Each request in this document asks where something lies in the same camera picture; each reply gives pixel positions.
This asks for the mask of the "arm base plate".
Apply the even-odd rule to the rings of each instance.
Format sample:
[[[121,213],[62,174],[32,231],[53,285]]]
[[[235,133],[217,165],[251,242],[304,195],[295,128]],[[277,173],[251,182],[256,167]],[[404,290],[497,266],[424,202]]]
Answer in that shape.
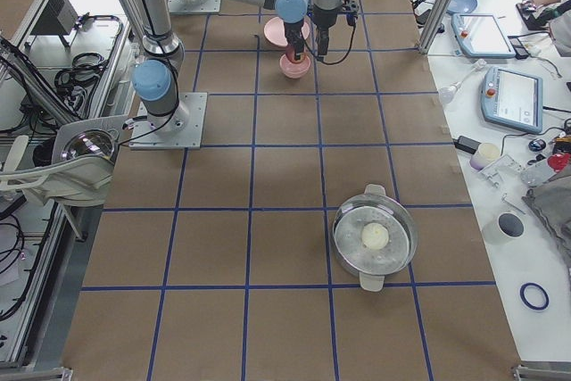
[[[136,121],[128,146],[133,150],[199,149],[208,96],[203,92],[179,94],[179,106],[167,125],[165,118]]]
[[[168,0],[171,14],[201,15],[219,13],[221,0]]]

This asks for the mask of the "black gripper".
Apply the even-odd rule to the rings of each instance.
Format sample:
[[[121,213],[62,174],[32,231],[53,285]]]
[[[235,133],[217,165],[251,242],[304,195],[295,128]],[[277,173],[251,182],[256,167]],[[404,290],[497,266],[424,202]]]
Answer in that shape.
[[[329,29],[336,24],[339,14],[345,15],[350,26],[353,26],[359,11],[354,0],[312,0],[311,20],[316,26],[316,41],[321,42],[321,54],[327,55],[329,46]]]
[[[285,38],[286,38],[286,47],[291,48],[291,61],[292,62],[300,62],[302,60],[302,54],[298,51],[298,49],[304,48],[304,41],[305,38],[302,33],[303,25],[305,24],[304,21],[297,21],[295,23],[285,23]],[[316,41],[317,47],[317,56],[323,57],[324,56],[324,43],[322,40]]]

